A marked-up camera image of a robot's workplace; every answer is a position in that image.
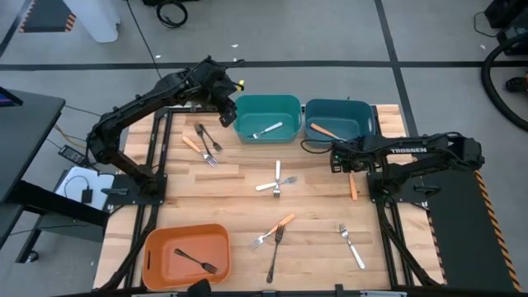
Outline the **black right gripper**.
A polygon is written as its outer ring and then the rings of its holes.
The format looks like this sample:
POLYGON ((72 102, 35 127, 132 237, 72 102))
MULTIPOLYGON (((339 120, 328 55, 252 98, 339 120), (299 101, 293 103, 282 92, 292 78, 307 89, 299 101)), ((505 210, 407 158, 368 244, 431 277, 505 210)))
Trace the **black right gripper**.
POLYGON ((362 172, 370 168, 371 156, 364 150, 365 136, 346 142, 332 142, 332 173, 362 172))

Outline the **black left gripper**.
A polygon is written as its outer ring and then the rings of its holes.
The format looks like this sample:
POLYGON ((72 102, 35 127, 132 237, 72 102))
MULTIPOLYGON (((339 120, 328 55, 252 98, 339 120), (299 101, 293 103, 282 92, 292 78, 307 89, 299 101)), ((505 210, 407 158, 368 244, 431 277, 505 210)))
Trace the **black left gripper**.
POLYGON ((205 106, 215 108, 221 113, 219 121, 223 127, 227 127, 237 118, 237 108, 229 98, 236 91, 234 82, 226 73, 225 68, 205 68, 204 76, 205 106))

